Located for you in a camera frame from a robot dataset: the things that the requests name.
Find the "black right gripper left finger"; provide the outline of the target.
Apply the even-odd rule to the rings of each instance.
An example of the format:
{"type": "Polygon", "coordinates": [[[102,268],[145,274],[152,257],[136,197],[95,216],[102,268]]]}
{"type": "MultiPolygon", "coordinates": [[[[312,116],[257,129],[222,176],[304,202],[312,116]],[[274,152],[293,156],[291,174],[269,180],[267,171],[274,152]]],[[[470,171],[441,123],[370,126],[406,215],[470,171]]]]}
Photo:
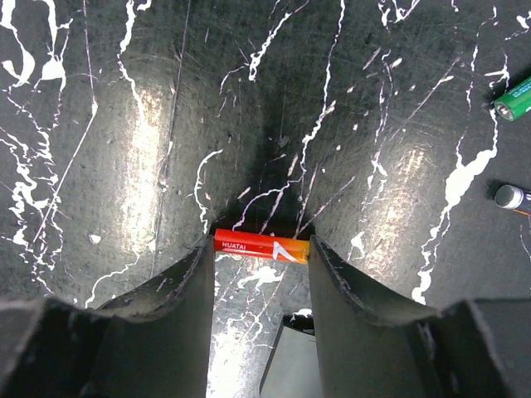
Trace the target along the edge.
{"type": "Polygon", "coordinates": [[[57,298],[1,303],[4,397],[203,397],[213,238],[100,308],[57,298]]]}

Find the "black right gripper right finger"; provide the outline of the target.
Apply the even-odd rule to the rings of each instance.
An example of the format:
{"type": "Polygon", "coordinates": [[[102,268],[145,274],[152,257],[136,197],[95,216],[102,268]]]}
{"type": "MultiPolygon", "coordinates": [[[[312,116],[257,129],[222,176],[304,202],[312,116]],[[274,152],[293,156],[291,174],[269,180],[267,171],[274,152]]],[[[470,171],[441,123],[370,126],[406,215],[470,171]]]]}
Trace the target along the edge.
{"type": "Polygon", "coordinates": [[[530,303],[406,298],[310,239],[309,283],[326,397],[527,397],[530,303]]]}

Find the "black remote battery cover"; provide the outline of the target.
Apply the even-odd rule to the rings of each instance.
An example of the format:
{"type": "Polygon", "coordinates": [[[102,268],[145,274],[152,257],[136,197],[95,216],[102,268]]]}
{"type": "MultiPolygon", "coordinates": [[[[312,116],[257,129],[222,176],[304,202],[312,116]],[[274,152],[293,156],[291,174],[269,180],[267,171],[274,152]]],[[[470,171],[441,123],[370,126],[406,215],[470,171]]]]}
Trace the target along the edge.
{"type": "Polygon", "coordinates": [[[259,396],[322,395],[313,316],[302,312],[285,315],[261,378],[259,396]]]}

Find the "red orange battery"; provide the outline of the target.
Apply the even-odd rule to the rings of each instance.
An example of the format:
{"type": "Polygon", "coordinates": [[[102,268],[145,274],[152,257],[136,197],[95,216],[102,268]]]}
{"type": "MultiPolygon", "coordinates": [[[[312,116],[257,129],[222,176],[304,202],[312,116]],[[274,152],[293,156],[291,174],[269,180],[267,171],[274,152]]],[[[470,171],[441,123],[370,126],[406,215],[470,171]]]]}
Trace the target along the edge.
{"type": "Polygon", "coordinates": [[[217,229],[214,249],[232,255],[306,264],[310,243],[307,240],[217,229]]]}

